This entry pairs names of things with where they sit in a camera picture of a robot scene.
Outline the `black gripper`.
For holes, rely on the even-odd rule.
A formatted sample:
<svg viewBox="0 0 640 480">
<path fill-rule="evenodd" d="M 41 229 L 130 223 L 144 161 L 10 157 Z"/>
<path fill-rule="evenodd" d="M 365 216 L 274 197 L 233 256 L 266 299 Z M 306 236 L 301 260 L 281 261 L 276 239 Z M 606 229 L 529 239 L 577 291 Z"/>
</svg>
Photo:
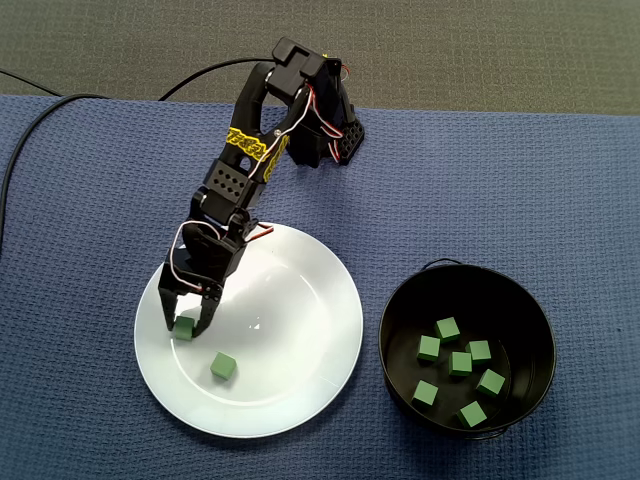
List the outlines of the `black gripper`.
<svg viewBox="0 0 640 480">
<path fill-rule="evenodd" d="M 175 324 L 178 295 L 201 295 L 200 317 L 192 336 L 211 324 L 226 279 L 235 272 L 245 251 L 245 222 L 232 219 L 226 228 L 189 219 L 178 227 L 162 268 L 158 292 L 168 331 Z"/>
</svg>

